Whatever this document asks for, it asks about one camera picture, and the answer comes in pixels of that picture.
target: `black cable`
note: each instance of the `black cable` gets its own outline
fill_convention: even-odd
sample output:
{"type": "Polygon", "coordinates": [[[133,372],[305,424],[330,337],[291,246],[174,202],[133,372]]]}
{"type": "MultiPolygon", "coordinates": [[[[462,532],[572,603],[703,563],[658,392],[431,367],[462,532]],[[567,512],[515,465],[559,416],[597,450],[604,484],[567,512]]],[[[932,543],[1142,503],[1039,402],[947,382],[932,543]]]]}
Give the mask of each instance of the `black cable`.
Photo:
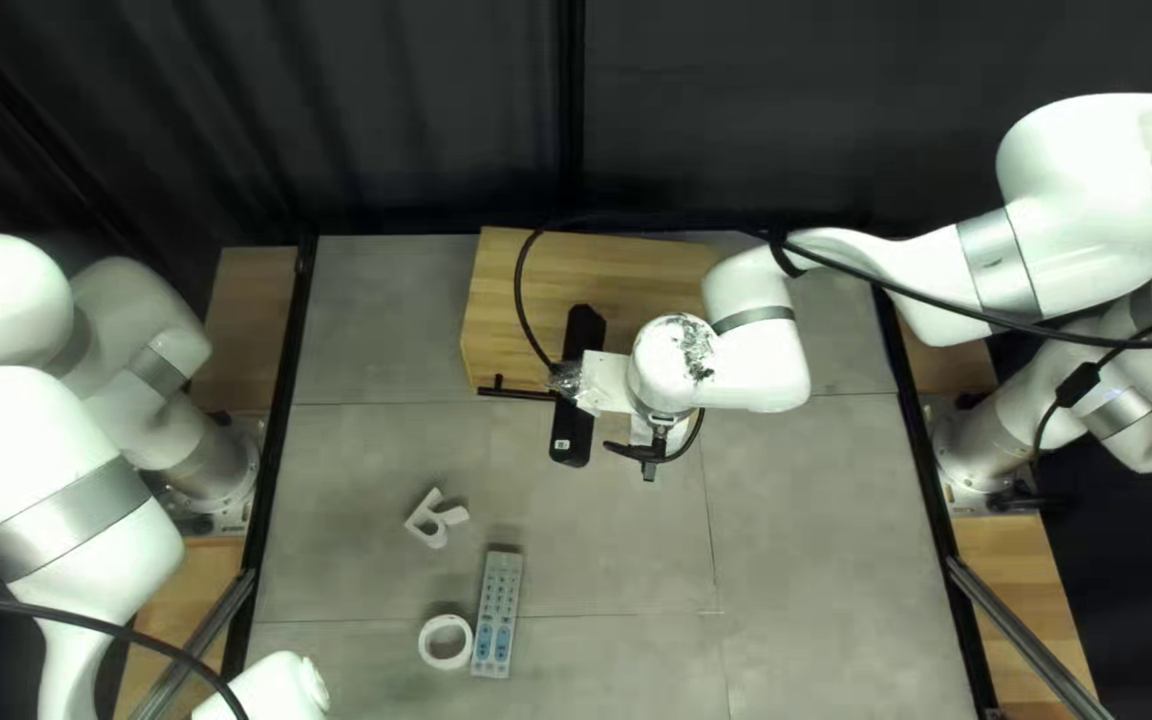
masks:
{"type": "Polygon", "coordinates": [[[536,244],[536,238],[543,235],[545,235],[544,227],[531,230],[531,235],[528,236],[528,240],[522,241],[522,248],[518,249],[518,262],[514,265],[514,309],[518,314],[518,325],[522,327],[522,334],[528,335],[528,343],[531,344],[531,350],[536,351],[536,357],[540,357],[540,362],[545,364],[546,369],[553,370],[554,363],[541,350],[540,342],[536,339],[536,334],[531,332],[531,324],[528,323],[528,313],[522,309],[522,265],[528,262],[528,252],[536,244]]]}
{"type": "Polygon", "coordinates": [[[1108,336],[1097,336],[1097,335],[1077,335],[1076,333],[1066,333],[1062,331],[1053,331],[1051,328],[1045,328],[1041,325],[1036,325],[1032,323],[1024,323],[1020,320],[1013,320],[1011,318],[1006,318],[1003,316],[995,316],[992,312],[980,312],[979,310],[972,310],[970,308],[964,308],[961,304],[949,303],[946,300],[940,300],[938,297],[932,297],[931,295],[924,295],[917,289],[911,289],[904,287],[903,285],[888,281],[886,278],[880,278],[873,273],[866,272],[865,270],[856,268],[848,263],[840,263],[832,257],[826,257],[818,252],[813,252],[803,248],[801,244],[793,242],[790,240],[768,240],[770,248],[772,249],[772,257],[776,260],[776,265],[785,270],[788,274],[802,274],[802,270],[796,268],[794,262],[785,253],[785,249],[789,248],[796,255],[802,255],[809,260],[819,263],[827,268],[839,270],[839,272],[849,274],[854,278],[859,278],[865,282],[873,283],[880,288],[894,291],[897,295],[904,295],[904,297],[910,297],[912,300],[918,300],[919,303],[930,304],[933,308],[939,308],[948,312],[956,312],[958,316],[965,316],[971,319],[980,320],[982,323],[990,323],[994,325],[1001,325],[1005,328],[1020,331],[1029,333],[1030,335],[1038,335],[1047,338],[1048,340],[1058,340],[1061,342],[1071,342],[1074,344],[1087,344],[1092,348],[1113,348],[1123,350],[1152,350],[1152,340],[1117,340],[1117,338],[1108,336]]]}
{"type": "Polygon", "coordinates": [[[1038,455],[1043,452],[1043,447],[1039,444],[1044,441],[1044,431],[1047,430],[1047,423],[1049,423],[1052,416],[1056,414],[1058,408],[1060,408],[1060,403],[1053,400],[1052,403],[1047,406],[1047,411],[1044,412],[1043,418],[1038,420],[1038,426],[1034,429],[1034,445],[1032,445],[1034,454],[1031,458],[1031,471],[1033,473],[1038,472],[1038,455]]]}
{"type": "MultiPolygon", "coordinates": [[[[685,219],[688,218],[688,215],[674,215],[674,214],[669,215],[657,214],[655,217],[676,218],[680,221],[685,221],[685,219]]],[[[530,344],[531,350],[536,353],[536,357],[540,357],[540,362],[545,364],[546,369],[553,371],[556,364],[550,358],[550,355],[546,351],[544,351],[543,348],[540,348],[540,342],[536,339],[536,334],[531,332],[531,323],[528,321],[526,310],[523,310],[522,308],[522,268],[528,263],[528,253],[531,252],[531,247],[536,244],[536,240],[538,240],[540,236],[545,235],[547,232],[551,230],[568,228],[570,226],[575,226],[575,223],[581,223],[585,221],[607,221],[608,219],[620,219],[621,221],[626,221],[627,219],[630,218],[635,218],[635,215],[628,215],[624,213],[589,213],[584,215],[555,219],[555,221],[544,222],[543,226],[540,226],[539,228],[531,230],[531,235],[528,236],[528,240],[522,241],[522,248],[518,249],[518,259],[514,265],[514,309],[518,316],[518,326],[522,328],[522,334],[526,335],[528,344],[530,344]]],[[[757,237],[765,242],[771,242],[771,236],[768,235],[768,230],[760,230],[760,229],[744,228],[744,227],[740,227],[736,229],[745,235],[757,237]]]]}
{"type": "Polygon", "coordinates": [[[203,680],[206,680],[207,684],[213,687],[215,692],[220,695],[221,699],[226,702],[226,705],[229,706],[229,711],[234,714],[234,720],[248,720],[248,712],[243,710],[243,705],[238,702],[238,697],[234,696],[229,685],[227,685],[223,680],[220,680],[220,675],[218,675],[211,667],[207,667],[206,664],[203,664],[200,660],[195,658],[195,655],[189,654],[177,646],[170,646],[158,638],[152,638],[143,632],[137,632],[136,630],[131,630],[129,628],[106,623],[104,620],[88,617],[86,615],[78,615],[77,613],[68,613],[66,611],[56,611],[55,607],[28,605],[24,602],[16,602],[15,600],[0,599],[0,613],[8,613],[8,615],[24,615],[26,617],[39,617],[41,620],[54,621],[54,623],[65,623],[67,626],[86,628],[88,630],[94,630],[97,632],[105,632],[107,636],[134,643],[135,645],[152,650],[159,654],[165,654],[172,660],[187,665],[190,670],[194,670],[203,680]]]}
{"type": "Polygon", "coordinates": [[[605,450],[612,450],[617,455],[629,457],[630,460],[637,460],[639,463],[653,463],[655,465],[664,465],[665,463],[673,463],[675,460],[682,457],[682,454],[689,450],[691,444],[696,441],[696,435],[700,433],[700,424],[705,422],[705,409],[696,409],[696,424],[691,425],[691,432],[688,433],[688,439],[682,441],[679,446],[679,450],[670,452],[669,455],[664,457],[657,457],[650,455],[647,452],[639,450],[638,448],[630,445],[621,445],[619,442],[612,442],[605,439],[602,441],[602,448],[605,450]]]}

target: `wooden block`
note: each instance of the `wooden block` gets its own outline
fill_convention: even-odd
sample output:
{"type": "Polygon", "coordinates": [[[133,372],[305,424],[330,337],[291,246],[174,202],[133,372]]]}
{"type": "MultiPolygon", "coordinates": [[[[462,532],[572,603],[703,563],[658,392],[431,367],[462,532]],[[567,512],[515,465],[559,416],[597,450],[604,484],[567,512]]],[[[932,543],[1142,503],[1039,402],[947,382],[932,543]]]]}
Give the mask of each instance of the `wooden block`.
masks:
{"type": "MultiPolygon", "coordinates": [[[[1078,628],[1074,626],[1043,520],[1038,515],[998,515],[955,517],[952,522],[958,556],[1094,694],[1092,673],[1086,666],[1078,628]]],[[[978,612],[977,624],[999,705],[1009,720],[1071,718],[988,617],[978,612]]]]}
{"type": "MultiPolygon", "coordinates": [[[[185,538],[181,567],[136,613],[136,629],[174,646],[182,646],[229,583],[238,576],[245,540],[241,537],[185,538]]],[[[226,637],[221,634],[204,655],[214,670],[220,670],[225,646],[226,637]]],[[[128,650],[114,708],[115,720],[124,720],[136,708],[153,680],[167,666],[168,660],[161,654],[142,646],[128,650]]],[[[188,717],[187,708],[198,705],[211,692],[211,688],[196,676],[188,680],[175,704],[182,712],[174,717],[188,717]]]]}
{"type": "MultiPolygon", "coordinates": [[[[548,372],[522,334],[514,308],[514,267],[531,230],[483,228],[464,310],[461,354],[470,385],[544,389],[548,372]]],[[[700,278],[720,260],[706,244],[547,232],[528,256],[523,308],[553,361],[563,351],[567,312],[589,303],[607,320],[608,353],[630,351],[638,328],[669,312],[704,317],[700,278]]]]}
{"type": "Polygon", "coordinates": [[[948,348],[931,348],[900,318],[900,333],[904,339],[904,355],[914,373],[918,392],[930,395],[958,395],[963,392],[988,392],[999,387],[993,373],[993,362],[984,340],[973,340],[948,348]]]}
{"type": "Polygon", "coordinates": [[[207,309],[211,359],[189,388],[200,410],[268,410],[295,281],[295,248],[221,251],[207,309]]]}

